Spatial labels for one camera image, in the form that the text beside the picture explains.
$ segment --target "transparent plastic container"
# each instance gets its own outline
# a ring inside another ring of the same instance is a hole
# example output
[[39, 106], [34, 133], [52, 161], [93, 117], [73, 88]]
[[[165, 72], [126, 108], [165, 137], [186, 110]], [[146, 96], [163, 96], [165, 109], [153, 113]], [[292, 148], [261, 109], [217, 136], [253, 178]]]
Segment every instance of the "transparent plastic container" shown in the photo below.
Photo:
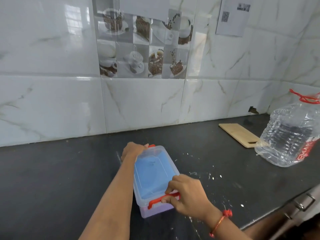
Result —
[[300, 96], [298, 102], [276, 109], [255, 146], [257, 154], [280, 167], [307, 157], [320, 135], [320, 93]]
[[[179, 175], [179, 171], [163, 146], [150, 145], [138, 156], [134, 165], [133, 191], [143, 218], [173, 208], [171, 204], [161, 203], [161, 198], [174, 175]], [[180, 197], [178, 192], [172, 195], [177, 199]]]

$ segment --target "kitchen counter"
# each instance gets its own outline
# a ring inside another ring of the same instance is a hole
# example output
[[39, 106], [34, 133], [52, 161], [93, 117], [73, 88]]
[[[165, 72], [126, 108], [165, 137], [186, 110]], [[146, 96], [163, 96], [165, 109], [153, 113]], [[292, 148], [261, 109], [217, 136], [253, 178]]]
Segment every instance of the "kitchen counter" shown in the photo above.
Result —
[[[78, 239], [118, 171], [127, 142], [166, 148], [209, 200], [244, 229], [320, 183], [319, 143], [280, 168], [244, 148], [219, 123], [260, 136], [266, 114], [0, 148], [0, 239]], [[200, 221], [169, 210], [143, 219], [133, 200], [130, 239], [211, 239]]]

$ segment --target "forearm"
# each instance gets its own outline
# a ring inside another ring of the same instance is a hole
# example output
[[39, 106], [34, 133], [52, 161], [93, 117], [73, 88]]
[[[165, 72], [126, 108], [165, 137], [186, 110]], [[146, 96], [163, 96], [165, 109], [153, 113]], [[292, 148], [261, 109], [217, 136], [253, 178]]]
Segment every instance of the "forearm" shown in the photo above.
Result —
[[136, 155], [126, 155], [79, 240], [129, 239]]
[[[218, 221], [222, 217], [221, 211], [219, 211], [213, 205], [210, 207], [210, 212], [208, 217], [206, 218], [206, 224], [210, 228], [210, 230], [214, 230]], [[243, 233], [232, 221], [228, 218], [224, 218], [220, 223], [216, 231], [214, 232], [214, 236], [219, 240], [251, 240], [245, 233]]]

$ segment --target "red thread bracelet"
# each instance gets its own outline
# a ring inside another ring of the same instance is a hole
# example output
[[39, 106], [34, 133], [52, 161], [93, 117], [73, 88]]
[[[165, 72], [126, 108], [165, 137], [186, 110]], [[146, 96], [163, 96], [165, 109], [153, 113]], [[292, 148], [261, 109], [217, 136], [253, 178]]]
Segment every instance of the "red thread bracelet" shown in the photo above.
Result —
[[220, 226], [221, 222], [223, 221], [223, 219], [228, 218], [228, 217], [232, 217], [232, 211], [231, 210], [224, 210], [222, 211], [223, 216], [220, 218], [220, 220], [218, 221], [217, 225], [215, 226], [214, 230], [212, 232], [209, 233], [209, 236], [214, 238], [214, 232], [217, 230], [217, 228]]

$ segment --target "hand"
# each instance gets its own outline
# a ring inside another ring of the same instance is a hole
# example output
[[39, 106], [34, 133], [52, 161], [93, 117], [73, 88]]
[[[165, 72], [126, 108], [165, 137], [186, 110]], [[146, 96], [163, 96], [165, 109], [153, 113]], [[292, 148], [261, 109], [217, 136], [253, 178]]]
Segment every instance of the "hand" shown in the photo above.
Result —
[[127, 155], [132, 155], [135, 160], [137, 157], [146, 149], [148, 149], [149, 144], [146, 145], [139, 145], [135, 144], [134, 142], [129, 142], [126, 147], [123, 149], [121, 161], [125, 159]]
[[170, 203], [179, 213], [195, 217], [206, 223], [213, 216], [216, 216], [215, 218], [218, 220], [222, 216], [222, 213], [208, 200], [198, 179], [193, 179], [184, 174], [175, 175], [169, 181], [165, 193], [169, 194], [173, 190], [178, 190], [180, 200], [172, 196], [166, 196], [162, 198], [161, 202]]

